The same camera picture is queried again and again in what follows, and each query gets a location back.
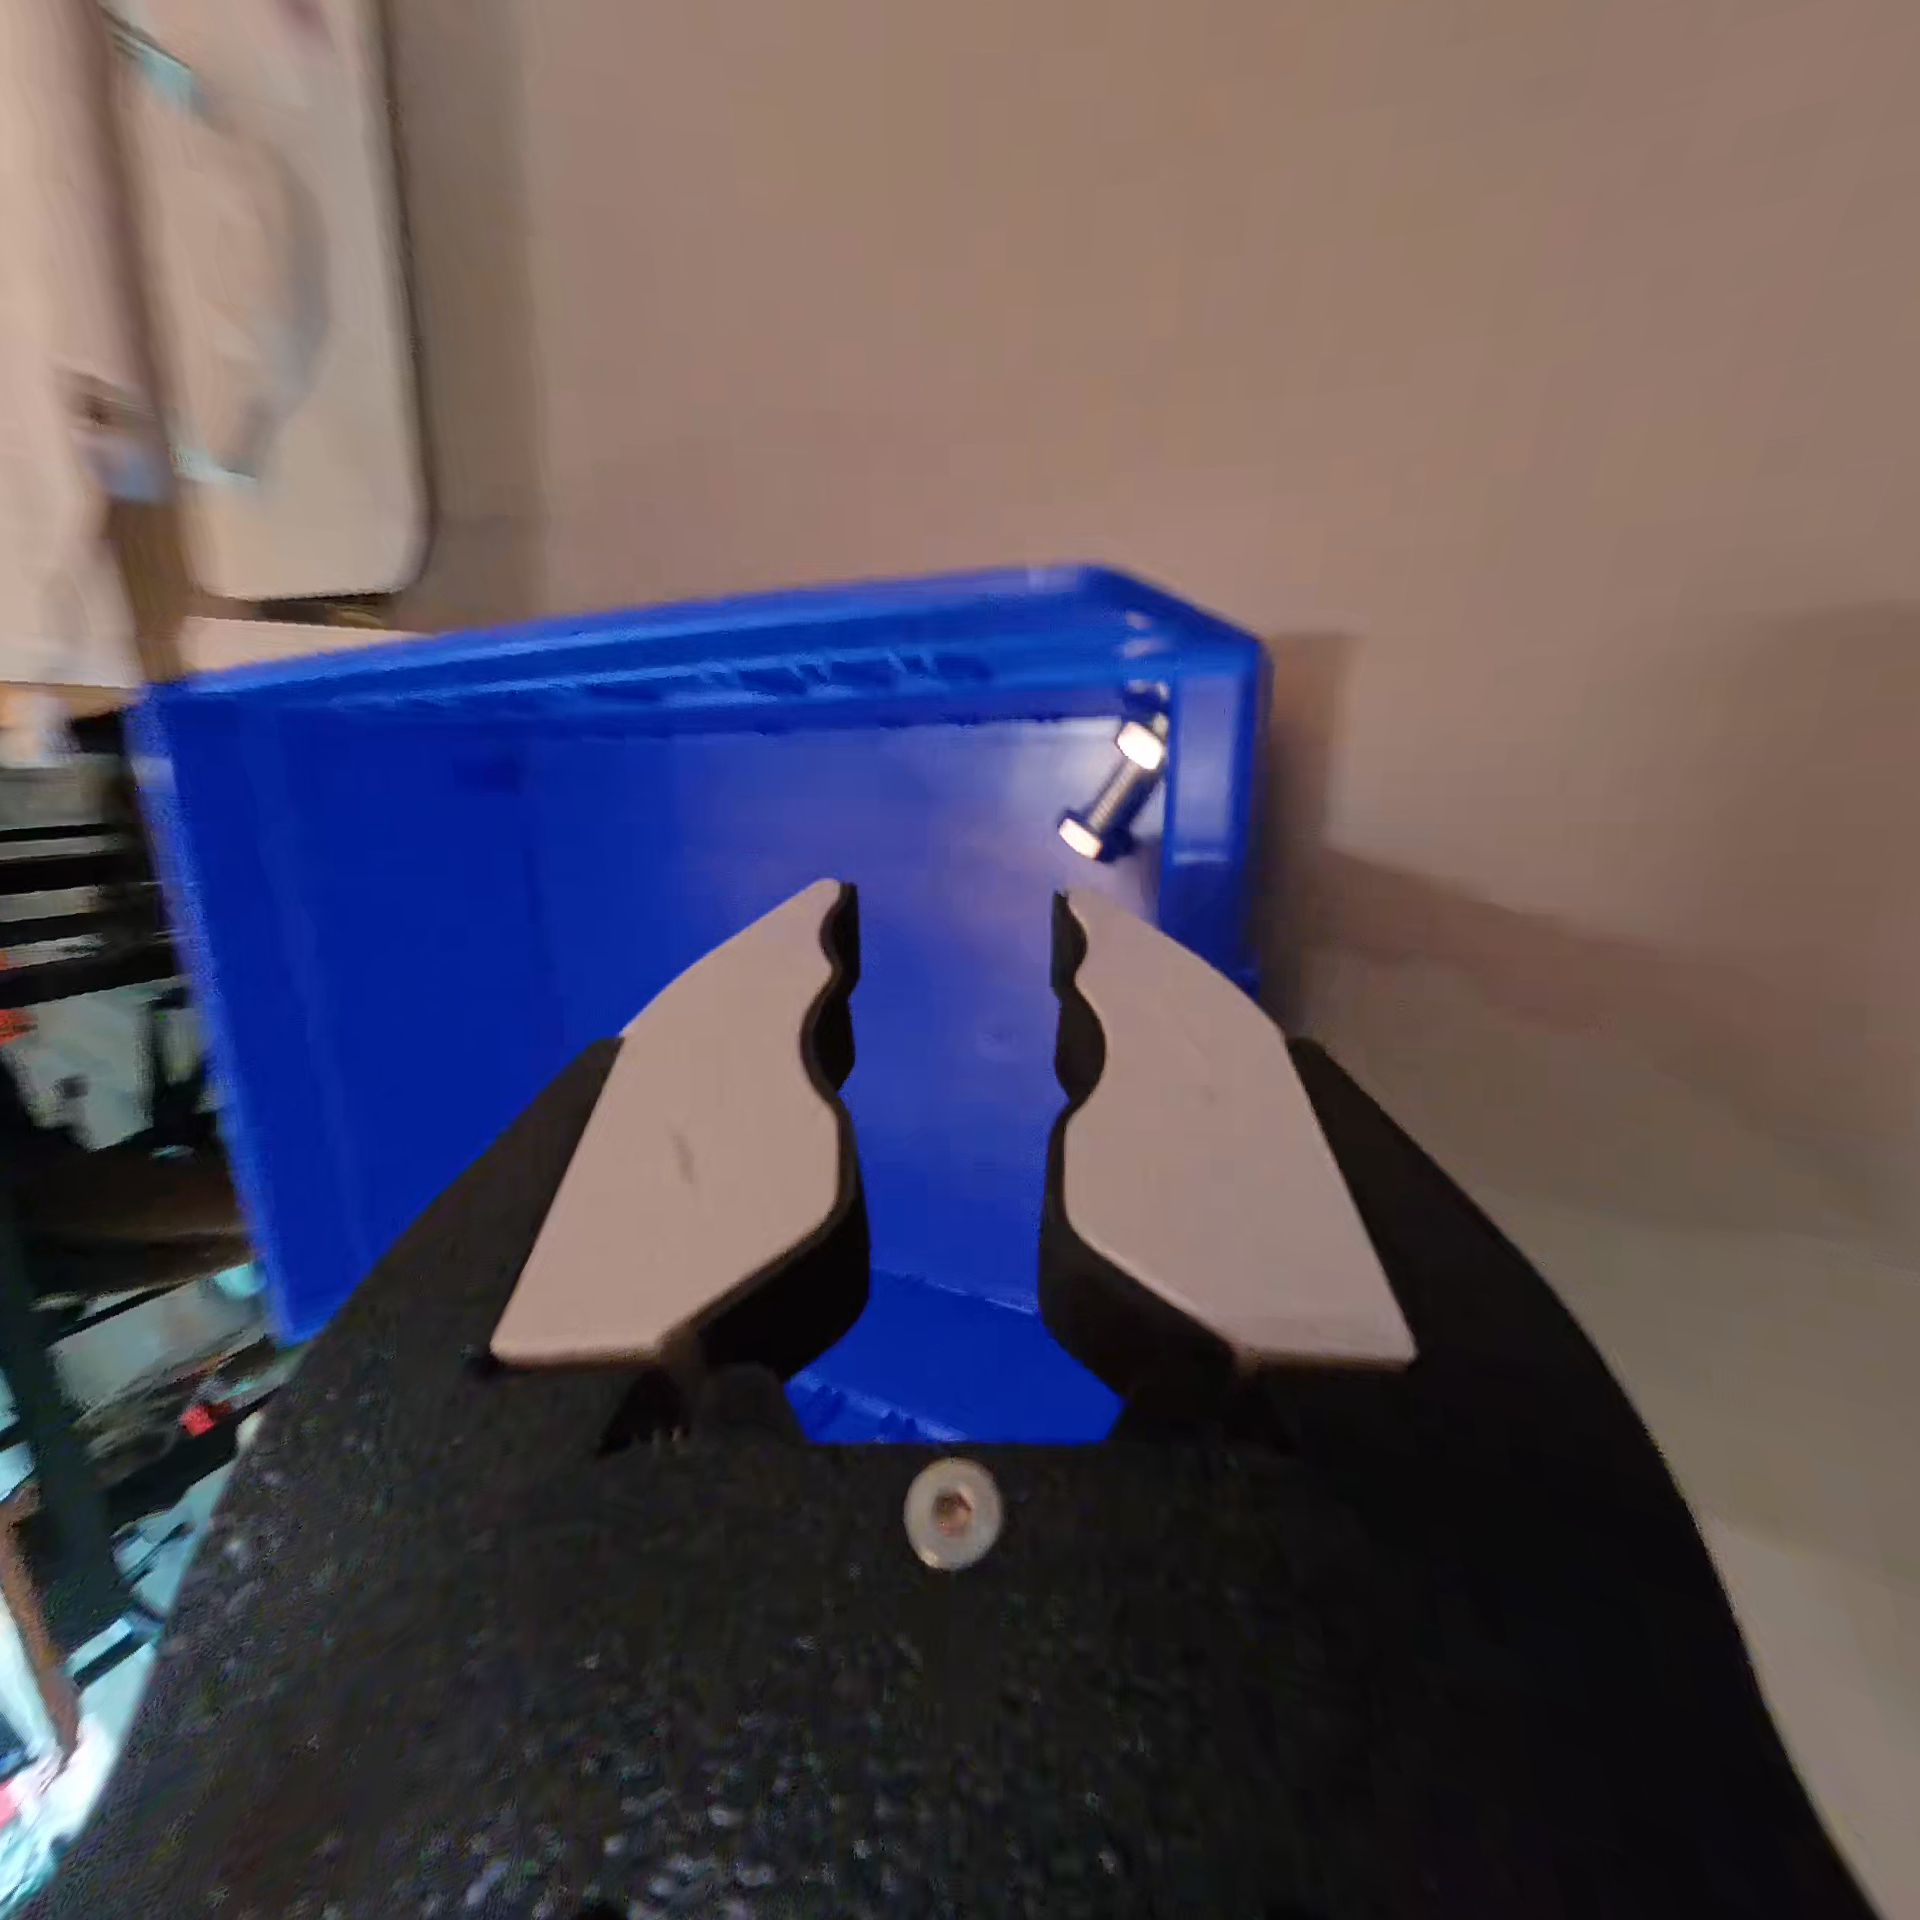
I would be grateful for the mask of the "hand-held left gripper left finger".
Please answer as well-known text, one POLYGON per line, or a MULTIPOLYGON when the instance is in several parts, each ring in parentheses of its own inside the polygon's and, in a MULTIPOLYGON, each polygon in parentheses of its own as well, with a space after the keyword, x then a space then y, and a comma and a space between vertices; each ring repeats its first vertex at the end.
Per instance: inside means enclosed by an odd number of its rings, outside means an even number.
POLYGON ((842 1098, 856 985, 858 890, 817 879, 619 1029, 494 1359, 795 1374, 850 1330, 868 1300, 842 1098))

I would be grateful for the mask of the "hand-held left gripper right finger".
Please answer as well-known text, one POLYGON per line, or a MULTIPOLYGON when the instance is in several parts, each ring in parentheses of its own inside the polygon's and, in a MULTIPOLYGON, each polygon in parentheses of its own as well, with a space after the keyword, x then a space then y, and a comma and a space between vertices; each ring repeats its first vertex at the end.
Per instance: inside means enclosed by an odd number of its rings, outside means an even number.
POLYGON ((1086 890, 1052 902, 1040 1316, 1108 1387, 1402 1374, 1418 1341, 1284 1033, 1086 890))

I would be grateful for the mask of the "blue storage bin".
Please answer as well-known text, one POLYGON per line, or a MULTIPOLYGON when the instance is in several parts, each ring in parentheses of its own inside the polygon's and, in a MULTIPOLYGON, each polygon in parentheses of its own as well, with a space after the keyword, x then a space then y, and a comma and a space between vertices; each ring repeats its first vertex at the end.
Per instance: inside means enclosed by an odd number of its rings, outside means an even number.
POLYGON ((769 593, 256 663, 130 740, 276 1333, 355 1284, 534 1092, 821 878, 858 890, 848 1109, 872 1305, 795 1380, 818 1438, 1091 1442, 1045 1333, 1064 1106, 1052 898, 1243 989, 1269 668, 1105 566, 769 593), (1130 854, 1058 836, 1168 682, 1130 854))

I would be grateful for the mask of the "grey desk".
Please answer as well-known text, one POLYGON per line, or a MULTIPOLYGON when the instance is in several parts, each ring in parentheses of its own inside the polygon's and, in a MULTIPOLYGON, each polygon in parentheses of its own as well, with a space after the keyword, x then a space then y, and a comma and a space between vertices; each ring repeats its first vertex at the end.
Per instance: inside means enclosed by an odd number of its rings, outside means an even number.
POLYGON ((380 5, 432 634, 1093 561, 1916 1916, 1916 5, 380 5))

